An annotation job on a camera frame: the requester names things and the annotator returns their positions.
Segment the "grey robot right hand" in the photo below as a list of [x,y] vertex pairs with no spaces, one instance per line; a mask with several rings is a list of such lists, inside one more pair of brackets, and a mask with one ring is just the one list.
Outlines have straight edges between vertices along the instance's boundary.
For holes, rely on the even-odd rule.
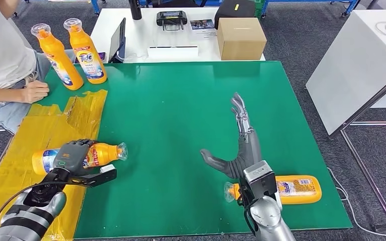
[[244,169],[262,160],[261,148],[257,133],[250,124],[248,112],[243,98],[234,93],[230,102],[231,111],[234,113],[238,127],[238,152],[235,159],[226,161],[217,158],[207,149],[201,149],[200,154],[209,166],[220,171],[231,179],[241,179],[245,177]]

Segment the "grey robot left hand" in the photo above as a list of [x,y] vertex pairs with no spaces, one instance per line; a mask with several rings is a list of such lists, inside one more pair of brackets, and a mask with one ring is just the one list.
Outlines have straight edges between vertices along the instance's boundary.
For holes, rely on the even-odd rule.
[[83,162],[95,143],[95,140],[79,139],[64,144],[54,158],[53,168],[63,168],[75,176],[86,175],[88,171],[83,167]]

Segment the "person's right hand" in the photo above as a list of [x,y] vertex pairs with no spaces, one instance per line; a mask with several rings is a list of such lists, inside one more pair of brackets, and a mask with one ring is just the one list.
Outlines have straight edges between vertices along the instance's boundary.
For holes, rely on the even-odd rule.
[[49,86],[45,82],[35,80],[27,83],[27,85],[20,90],[20,102],[34,103],[47,97],[49,94]]

